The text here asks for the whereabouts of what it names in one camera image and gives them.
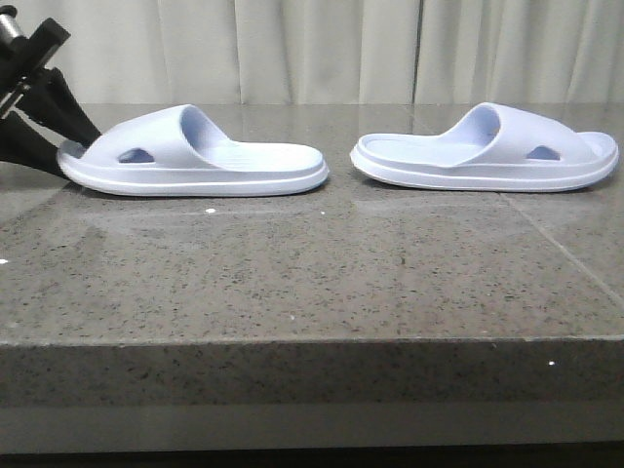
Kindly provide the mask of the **black gripper with rod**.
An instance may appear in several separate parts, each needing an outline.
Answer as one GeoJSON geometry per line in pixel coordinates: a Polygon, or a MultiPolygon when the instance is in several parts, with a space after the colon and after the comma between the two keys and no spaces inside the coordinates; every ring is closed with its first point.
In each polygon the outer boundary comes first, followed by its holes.
{"type": "Polygon", "coordinates": [[[57,161],[58,148],[17,112],[9,113],[11,108],[23,95],[20,109],[31,120],[83,146],[91,146],[101,132],[71,93],[61,71],[44,69],[70,33],[48,18],[26,37],[17,14],[13,5],[1,7],[1,161],[68,179],[57,161]]]}

